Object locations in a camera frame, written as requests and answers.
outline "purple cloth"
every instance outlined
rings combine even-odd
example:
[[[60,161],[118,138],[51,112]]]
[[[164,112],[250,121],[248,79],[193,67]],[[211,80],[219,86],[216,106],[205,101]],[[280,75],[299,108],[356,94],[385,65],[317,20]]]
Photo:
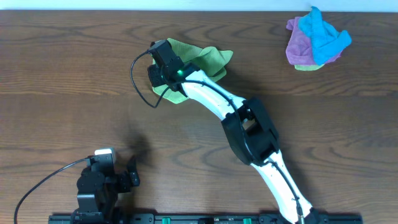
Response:
[[[311,39],[299,29],[300,18],[296,17],[287,21],[286,29],[293,31],[286,48],[287,60],[291,65],[316,65],[312,55]],[[340,54],[341,52],[325,63],[334,62]]]

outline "wooden table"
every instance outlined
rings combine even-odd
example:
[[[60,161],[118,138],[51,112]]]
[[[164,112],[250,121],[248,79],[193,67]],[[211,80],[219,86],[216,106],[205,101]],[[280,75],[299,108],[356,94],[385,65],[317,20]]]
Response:
[[[306,12],[0,12],[0,222],[54,170],[102,147],[135,154],[141,186],[120,198],[159,213],[259,213],[277,204],[229,148],[218,118],[195,101],[154,110],[134,91],[132,60],[168,37],[233,50],[220,85],[265,104],[285,162],[316,208],[398,219],[398,14],[324,13],[353,43],[315,72],[289,65],[288,19]],[[146,68],[139,88],[153,102]],[[19,223],[77,208],[83,164],[22,204]]]

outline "green connector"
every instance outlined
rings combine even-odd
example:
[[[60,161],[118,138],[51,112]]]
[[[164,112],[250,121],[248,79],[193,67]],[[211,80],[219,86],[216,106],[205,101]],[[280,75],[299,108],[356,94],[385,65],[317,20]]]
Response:
[[[244,218],[243,224],[251,224],[251,218]]]
[[[162,224],[170,224],[172,222],[171,218],[162,218]]]

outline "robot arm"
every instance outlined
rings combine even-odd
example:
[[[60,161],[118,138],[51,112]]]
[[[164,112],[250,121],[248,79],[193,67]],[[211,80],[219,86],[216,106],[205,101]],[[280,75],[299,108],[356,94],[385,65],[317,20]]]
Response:
[[[173,91],[180,91],[217,115],[232,150],[242,162],[260,173],[282,216],[290,223],[304,223],[311,212],[311,203],[300,193],[286,169],[279,136],[260,100],[235,96],[195,65],[183,64],[166,40],[155,43],[149,53],[157,63],[148,68],[152,86],[168,84]],[[244,129],[243,123],[248,120],[254,123]]]
[[[245,100],[244,98],[234,96],[233,94],[222,89],[222,87],[211,81],[202,70],[193,72],[186,79],[205,82],[219,89],[226,96],[230,97],[236,107],[240,108],[243,106],[243,101]],[[217,115],[220,120],[224,120],[228,113],[234,113],[232,106],[223,97],[221,97],[220,94],[216,93],[207,86],[196,83],[183,83],[182,88],[189,98],[198,101],[203,106],[206,106],[211,112]],[[311,203],[303,197],[294,183],[292,177],[286,169],[280,150],[277,152],[272,152],[272,154],[264,160],[266,165],[258,166],[255,163],[250,163],[250,165],[253,166],[258,173],[260,173],[261,177],[271,190],[278,203],[282,216],[289,222],[296,223],[299,220],[299,216],[297,215],[297,204],[295,197],[293,196],[292,191],[290,190],[281,173],[279,173],[279,171],[271,163],[267,163],[267,161],[277,163],[281,171],[286,176],[287,180],[290,182],[294,192],[299,198],[299,202],[303,211],[303,217],[306,217],[310,213],[310,209],[312,208]]]

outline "microfiber cloth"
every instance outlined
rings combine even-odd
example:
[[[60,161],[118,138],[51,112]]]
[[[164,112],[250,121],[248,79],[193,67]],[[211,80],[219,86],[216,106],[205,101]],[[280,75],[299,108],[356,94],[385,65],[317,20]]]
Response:
[[[299,71],[309,72],[309,71],[318,70],[319,68],[322,68],[324,65],[325,64],[323,64],[323,65],[294,65],[294,68]]]
[[[313,59],[317,65],[324,64],[351,44],[347,30],[338,32],[322,20],[321,11],[314,6],[308,15],[298,21],[298,28],[311,39]]]
[[[231,60],[232,50],[217,50],[216,47],[201,49],[200,47],[185,44],[171,38],[167,40],[171,44],[174,53],[180,56],[184,63],[192,62],[198,65],[212,81],[217,82],[226,75],[224,66]],[[161,95],[166,88],[167,85],[158,86],[154,88],[154,92]],[[180,92],[172,90],[167,90],[163,97],[175,104],[188,99]]]
[[[302,17],[295,17],[287,21],[286,29],[292,30],[289,44],[286,48],[286,57],[291,65],[316,65],[312,56],[311,39],[307,37],[298,27],[299,19]],[[340,53],[330,58],[325,63],[334,62]]]

